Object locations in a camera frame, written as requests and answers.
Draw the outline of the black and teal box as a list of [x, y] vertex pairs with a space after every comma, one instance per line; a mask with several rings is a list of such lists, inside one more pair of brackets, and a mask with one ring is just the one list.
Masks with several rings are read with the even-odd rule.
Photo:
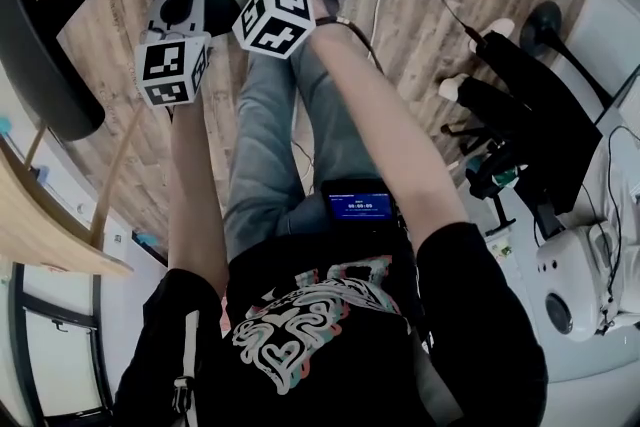
[[153, 235], [133, 231], [131, 234], [131, 239], [159, 264], [167, 266], [167, 257], [163, 256], [155, 249], [157, 239]]

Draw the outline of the white hard-shell backpack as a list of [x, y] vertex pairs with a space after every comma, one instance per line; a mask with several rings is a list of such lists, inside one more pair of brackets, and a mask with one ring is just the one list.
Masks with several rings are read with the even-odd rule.
[[640, 246], [609, 222], [555, 235], [536, 260], [545, 309], [561, 335], [583, 342], [640, 323]]

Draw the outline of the person's grey jeans legs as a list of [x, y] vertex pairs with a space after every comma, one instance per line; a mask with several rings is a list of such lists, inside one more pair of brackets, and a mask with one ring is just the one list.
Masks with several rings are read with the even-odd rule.
[[250, 56], [224, 219], [232, 271], [272, 261], [276, 239], [292, 238], [302, 253], [331, 228], [324, 200], [305, 194], [293, 157], [295, 98], [302, 97], [312, 123], [316, 187], [380, 179], [388, 144], [371, 102], [373, 86], [385, 81], [340, 25], [315, 30], [287, 60]]

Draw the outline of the black-framed window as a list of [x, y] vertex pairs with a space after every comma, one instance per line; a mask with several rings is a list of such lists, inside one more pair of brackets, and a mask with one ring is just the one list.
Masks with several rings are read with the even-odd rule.
[[112, 394], [102, 345], [101, 278], [15, 264], [10, 348], [34, 427], [108, 427]]

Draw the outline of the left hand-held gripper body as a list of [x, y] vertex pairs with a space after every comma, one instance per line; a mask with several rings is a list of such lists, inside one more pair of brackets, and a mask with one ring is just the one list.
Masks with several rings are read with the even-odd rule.
[[195, 101], [205, 76], [211, 36], [147, 29], [135, 48], [136, 86], [150, 108]]

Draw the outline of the person's right forearm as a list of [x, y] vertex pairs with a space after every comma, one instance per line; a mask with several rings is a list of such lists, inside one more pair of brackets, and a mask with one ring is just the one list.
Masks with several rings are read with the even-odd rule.
[[414, 249], [468, 215], [447, 166], [391, 82], [367, 60], [349, 31], [325, 25], [311, 46], [326, 67], [365, 147], [405, 219]]

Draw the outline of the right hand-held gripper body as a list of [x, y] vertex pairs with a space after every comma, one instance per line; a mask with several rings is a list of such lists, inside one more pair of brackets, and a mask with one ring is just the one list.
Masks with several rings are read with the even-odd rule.
[[[325, 0], [335, 15], [338, 0]], [[232, 31], [248, 52], [287, 59], [316, 27], [312, 0], [249, 0], [238, 4], [240, 14]]]

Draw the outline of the person's black printed t-shirt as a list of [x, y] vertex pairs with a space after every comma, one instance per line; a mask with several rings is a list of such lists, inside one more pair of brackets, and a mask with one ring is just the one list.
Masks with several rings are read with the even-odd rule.
[[467, 427], [539, 427], [547, 367], [528, 315], [478, 228], [448, 225], [413, 250], [400, 235], [330, 234], [230, 270], [225, 299], [169, 271], [113, 408], [114, 427], [432, 426], [411, 332], [432, 335], [437, 373]]

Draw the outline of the curved wooden desk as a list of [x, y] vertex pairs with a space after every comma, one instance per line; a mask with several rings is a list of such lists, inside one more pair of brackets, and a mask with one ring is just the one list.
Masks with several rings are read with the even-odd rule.
[[139, 103], [111, 163], [90, 227], [64, 209], [31, 173], [48, 126], [41, 122], [21, 160], [0, 135], [0, 257], [57, 272], [127, 276], [133, 268], [104, 252], [111, 199], [145, 105]]

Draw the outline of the black screen device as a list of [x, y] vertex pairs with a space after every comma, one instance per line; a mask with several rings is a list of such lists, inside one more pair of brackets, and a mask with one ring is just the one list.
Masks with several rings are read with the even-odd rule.
[[399, 227], [395, 200], [381, 179], [327, 180], [321, 193], [336, 229], [386, 232]]

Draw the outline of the black metal stand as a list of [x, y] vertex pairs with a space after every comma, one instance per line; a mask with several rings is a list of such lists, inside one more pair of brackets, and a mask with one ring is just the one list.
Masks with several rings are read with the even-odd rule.
[[453, 138], [474, 138], [471, 144], [459, 144], [463, 156], [469, 156], [483, 145], [486, 146], [485, 154], [470, 159], [465, 170], [470, 194], [479, 200], [491, 199], [496, 208], [499, 224], [486, 231], [485, 235], [493, 236], [513, 225], [516, 220], [506, 217], [499, 193], [504, 188], [514, 187], [528, 168], [518, 148], [512, 141], [486, 126], [454, 131], [449, 124], [444, 124], [440, 131]]

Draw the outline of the person's left forearm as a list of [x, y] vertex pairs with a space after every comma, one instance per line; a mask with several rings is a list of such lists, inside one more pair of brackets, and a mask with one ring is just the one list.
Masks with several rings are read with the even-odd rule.
[[223, 218], [201, 97], [173, 110], [168, 266], [205, 279], [222, 297], [229, 281]]

